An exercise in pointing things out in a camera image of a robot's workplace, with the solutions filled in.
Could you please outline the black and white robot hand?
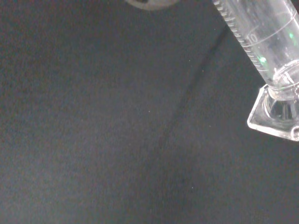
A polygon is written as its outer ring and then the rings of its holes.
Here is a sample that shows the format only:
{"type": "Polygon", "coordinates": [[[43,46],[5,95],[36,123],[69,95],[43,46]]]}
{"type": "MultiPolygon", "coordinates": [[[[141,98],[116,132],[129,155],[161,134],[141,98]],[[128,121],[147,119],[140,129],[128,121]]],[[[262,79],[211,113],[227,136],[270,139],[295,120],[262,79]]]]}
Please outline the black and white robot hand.
{"type": "Polygon", "coordinates": [[[125,2],[141,10],[155,11],[169,8],[180,0],[125,0],[125,2]]]}

